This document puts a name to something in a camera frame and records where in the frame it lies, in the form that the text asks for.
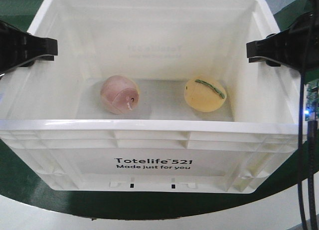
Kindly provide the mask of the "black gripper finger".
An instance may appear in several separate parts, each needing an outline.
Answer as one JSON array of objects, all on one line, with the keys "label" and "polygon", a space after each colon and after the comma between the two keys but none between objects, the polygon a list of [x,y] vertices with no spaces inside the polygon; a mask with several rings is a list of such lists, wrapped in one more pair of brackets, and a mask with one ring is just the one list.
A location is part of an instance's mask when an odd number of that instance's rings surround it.
[{"label": "black gripper finger", "polygon": [[37,37],[0,22],[0,71],[9,73],[18,67],[30,67],[36,60],[53,61],[58,55],[58,42]]},{"label": "black gripper finger", "polygon": [[319,22],[314,15],[299,16],[289,28],[262,40],[246,44],[250,63],[266,62],[272,67],[287,66],[295,70],[319,67]]}]

